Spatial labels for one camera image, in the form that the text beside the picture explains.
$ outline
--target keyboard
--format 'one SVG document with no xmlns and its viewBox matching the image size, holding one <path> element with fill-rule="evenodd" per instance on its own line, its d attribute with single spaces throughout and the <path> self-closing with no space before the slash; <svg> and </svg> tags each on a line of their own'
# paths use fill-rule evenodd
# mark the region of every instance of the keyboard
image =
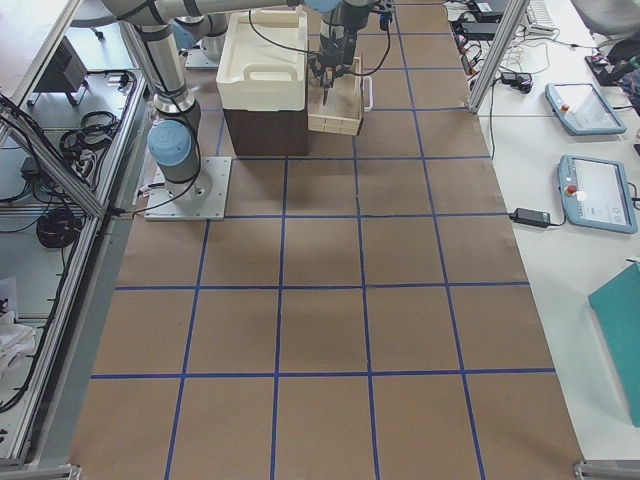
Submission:
<svg viewBox="0 0 640 480">
<path fill-rule="evenodd" d="M 556 24 L 547 11 L 546 0 L 530 0 L 527 7 L 527 30 L 532 33 L 552 34 Z"/>
</svg>

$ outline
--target white storage box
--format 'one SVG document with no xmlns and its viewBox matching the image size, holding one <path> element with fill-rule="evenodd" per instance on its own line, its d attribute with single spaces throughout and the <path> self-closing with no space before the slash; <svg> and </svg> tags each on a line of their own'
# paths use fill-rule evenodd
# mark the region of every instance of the white storage box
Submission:
<svg viewBox="0 0 640 480">
<path fill-rule="evenodd" d="M 352 68 L 362 73 L 362 61 L 356 57 Z M 364 106 L 363 83 L 368 85 L 369 105 Z M 373 108 L 373 83 L 371 77 L 345 75 L 336 79 L 329 90 L 326 105 L 322 104 L 323 89 L 312 75 L 309 75 L 309 130 L 316 132 L 358 135 L 364 119 L 364 112 Z"/>
<path fill-rule="evenodd" d="M 269 40 L 306 50 L 307 14 L 296 10 L 254 10 L 251 20 Z M 307 56 L 260 38 L 249 13 L 234 13 L 218 69 L 222 106 L 228 110 L 300 111 L 305 108 Z"/>
</svg>

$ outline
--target white floor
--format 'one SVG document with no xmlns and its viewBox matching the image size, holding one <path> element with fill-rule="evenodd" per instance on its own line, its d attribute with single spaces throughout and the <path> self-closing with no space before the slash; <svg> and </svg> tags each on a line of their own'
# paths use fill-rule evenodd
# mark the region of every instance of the white floor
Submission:
<svg viewBox="0 0 640 480">
<path fill-rule="evenodd" d="M 576 23 L 577 15 L 571 12 L 569 0 L 553 0 L 549 4 L 554 5 L 549 8 L 550 13 L 562 12 L 562 22 L 571 20 L 573 26 L 563 29 L 564 41 L 588 40 L 584 38 L 584 26 Z M 535 53 L 531 48 L 525 51 L 530 52 L 525 59 L 529 65 L 544 63 L 544 47 L 536 48 Z M 534 76 L 536 87 L 531 94 L 525 96 L 496 86 L 494 164 L 510 211 L 517 207 L 543 210 L 551 213 L 552 221 L 560 222 L 556 168 L 563 154 L 621 161 L 629 181 L 640 184 L 640 157 L 633 149 L 640 118 L 632 110 L 622 111 L 627 133 L 613 138 L 569 136 L 551 113 L 542 92 L 544 85 L 552 81 L 595 82 L 583 59 L 589 50 L 555 44 L 549 45 L 548 52 L 551 68 Z M 480 113 L 489 145 L 490 96 L 491 93 Z M 617 89 L 609 90 L 607 96 L 614 105 L 626 104 Z M 640 221 L 640 212 L 634 213 Z M 629 265 L 627 257 L 640 256 L 640 234 L 573 225 L 548 230 L 514 225 L 514 231 L 585 458 L 640 459 L 640 429 L 631 424 L 615 369 L 587 299 Z"/>
</svg>

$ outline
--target blue-framed tablet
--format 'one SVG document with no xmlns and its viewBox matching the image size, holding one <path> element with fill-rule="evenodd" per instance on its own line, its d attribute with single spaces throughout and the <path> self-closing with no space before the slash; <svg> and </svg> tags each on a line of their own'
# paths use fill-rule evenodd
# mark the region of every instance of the blue-framed tablet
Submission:
<svg viewBox="0 0 640 480">
<path fill-rule="evenodd" d="M 545 95 L 572 135 L 613 135 L 627 131 L 602 92 L 591 83 L 550 83 Z"/>
<path fill-rule="evenodd" d="M 564 155 L 558 178 L 562 207 L 574 225 L 621 233 L 638 231 L 622 163 Z"/>
</svg>

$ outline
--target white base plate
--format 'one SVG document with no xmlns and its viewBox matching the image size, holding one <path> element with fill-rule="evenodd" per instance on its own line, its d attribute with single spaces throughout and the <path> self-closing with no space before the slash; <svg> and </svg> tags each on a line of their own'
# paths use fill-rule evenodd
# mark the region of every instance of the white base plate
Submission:
<svg viewBox="0 0 640 480">
<path fill-rule="evenodd" d="M 189 56 L 184 66 L 187 70 L 217 70 L 220 62 L 209 60 L 201 49 L 196 48 L 189 50 Z"/>
<path fill-rule="evenodd" d="M 227 204 L 227 190 L 231 176 L 231 157 L 202 157 L 202 172 L 213 180 L 213 188 L 207 194 L 193 200 L 178 199 L 161 207 L 145 212 L 147 220 L 222 220 Z M 164 175 L 158 168 L 154 182 L 164 182 Z M 149 207 L 155 207 L 172 197 L 164 188 L 152 190 Z"/>
</svg>

